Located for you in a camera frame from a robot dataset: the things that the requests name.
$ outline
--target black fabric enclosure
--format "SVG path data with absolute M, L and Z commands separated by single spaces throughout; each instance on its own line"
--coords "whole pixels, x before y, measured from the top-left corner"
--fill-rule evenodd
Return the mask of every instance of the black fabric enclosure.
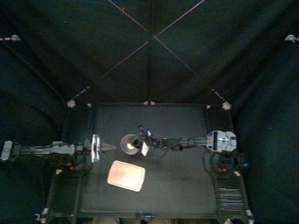
M 228 102 L 255 219 L 298 223 L 298 15 L 295 0 L 3 0 L 0 141 L 75 139 L 90 103 Z M 51 178 L 0 164 L 0 223 L 35 223 Z

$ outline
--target metal frame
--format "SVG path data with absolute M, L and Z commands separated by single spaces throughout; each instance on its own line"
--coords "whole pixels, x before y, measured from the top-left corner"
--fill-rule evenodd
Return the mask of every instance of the metal frame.
M 144 106 L 142 104 L 136 104 L 136 103 L 100 103 L 98 105 L 140 105 Z M 202 104 L 159 104 L 159 106 L 203 106 Z M 94 107 L 91 108 L 90 111 L 90 120 L 88 120 L 88 126 L 90 126 L 90 133 L 92 133 L 94 130 L 94 125 L 92 125 L 92 118 L 94 118 Z M 210 117 L 208 117 L 208 110 L 204 109 L 204 120 L 206 120 L 206 130 L 208 131 L 210 128 Z M 234 130 L 232 127 L 232 123 L 231 120 L 230 122 L 230 127 L 231 130 Z M 76 224 L 78 222 L 78 218 L 94 218 L 94 217 L 118 217 L 118 218 L 144 218 L 146 214 L 144 213 L 108 213 L 108 212 L 103 212 L 103 213 L 84 213 L 80 211 L 80 202 L 82 202 L 82 188 L 83 188 L 83 183 L 84 183 L 84 179 L 86 179 L 86 175 L 88 174 L 88 171 L 82 171 L 79 174 L 79 184 L 78 184 L 78 190 L 76 190 L 76 197 L 75 197 L 75 203 L 74 203 L 74 208 L 72 208 L 72 213 L 54 213 L 52 212 L 52 195 L 55 194 L 55 190 L 56 190 L 56 181 L 58 181 L 58 177 L 54 174 L 54 178 L 52 178 L 52 182 L 51 182 L 51 193 L 50 193 L 50 198 L 47 201 L 47 207 L 50 208 L 50 213 L 48 213 L 48 220 L 47 223 L 50 223 L 55 218 L 59 217 L 64 217 L 70 220 L 71 224 Z M 248 217 L 247 217 L 247 211 L 248 210 L 248 200 L 247 200 L 247 195 L 246 195 L 246 187 L 244 187 L 244 180 L 242 177 L 239 177 L 239 189 L 242 191 L 242 196 L 243 196 L 243 203 L 244 203 L 244 211 L 242 211 L 242 213 L 230 213 L 226 214 L 220 211 L 220 199 L 218 196 L 218 186 L 219 186 L 219 181 L 220 179 L 214 178 L 214 187 L 215 187 L 215 193 L 216 193 L 216 204 L 218 204 L 218 211 L 215 213 L 195 213 L 195 214 L 183 214 L 183 213 L 151 213 L 152 217 L 155 218 L 172 218 L 172 219 L 218 219 L 220 223 L 224 223 L 224 221 L 227 219 L 240 219 L 243 221 L 248 221 Z

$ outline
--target black curtain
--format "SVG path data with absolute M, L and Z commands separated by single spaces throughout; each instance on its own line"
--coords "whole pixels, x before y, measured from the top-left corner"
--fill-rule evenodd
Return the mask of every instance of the black curtain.
M 297 37 L 298 28 L 290 31 Z M 240 149 L 252 165 L 246 176 L 248 202 L 262 223 L 299 222 L 298 65 L 299 43 L 285 41 L 269 55 L 235 115 Z
M 0 14 L 0 38 L 14 34 Z M 47 75 L 23 41 L 0 42 L 0 145 L 6 140 L 40 145 L 62 139 L 66 103 Z M 0 163 L 0 223 L 36 223 L 51 177 L 42 161 Z

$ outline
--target cable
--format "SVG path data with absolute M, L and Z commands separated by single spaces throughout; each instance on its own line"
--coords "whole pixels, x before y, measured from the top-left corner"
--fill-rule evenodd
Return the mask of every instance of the cable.
M 158 163 L 159 163 L 159 162 L 160 162 L 160 160 L 164 158 L 164 156 L 166 156 L 166 154 L 167 154 L 168 150 L 170 150 L 170 148 L 167 148 L 167 150 L 166 150 L 166 152 L 164 152 L 163 156 L 162 156 L 162 157 L 159 157 L 159 159 L 158 159 Z

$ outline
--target glowing pad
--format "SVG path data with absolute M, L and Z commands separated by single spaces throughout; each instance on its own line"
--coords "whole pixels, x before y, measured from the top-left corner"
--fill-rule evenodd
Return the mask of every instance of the glowing pad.
M 139 192 L 146 179 L 146 168 L 115 161 L 108 172 L 107 182 L 127 190 Z

